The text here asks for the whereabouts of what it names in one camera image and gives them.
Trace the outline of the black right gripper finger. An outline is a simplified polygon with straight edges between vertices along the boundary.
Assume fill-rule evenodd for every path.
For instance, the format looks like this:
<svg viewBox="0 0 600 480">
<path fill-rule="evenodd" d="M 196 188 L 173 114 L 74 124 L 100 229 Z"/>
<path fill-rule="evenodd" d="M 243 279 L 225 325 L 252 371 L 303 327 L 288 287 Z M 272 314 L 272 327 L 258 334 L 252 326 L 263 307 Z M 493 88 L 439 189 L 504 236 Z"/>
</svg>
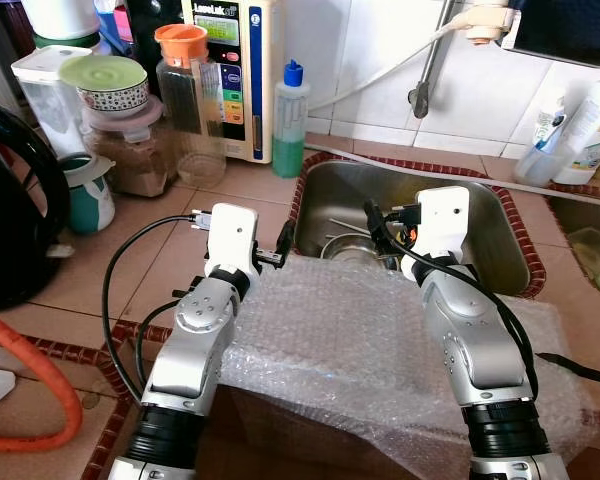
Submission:
<svg viewBox="0 0 600 480">
<path fill-rule="evenodd" d="M 374 200 L 364 202 L 364 214 L 367 216 L 368 236 L 372 238 L 378 256 L 387 259 L 393 256 L 390 232 L 384 225 L 384 214 L 381 206 Z"/>
</svg>

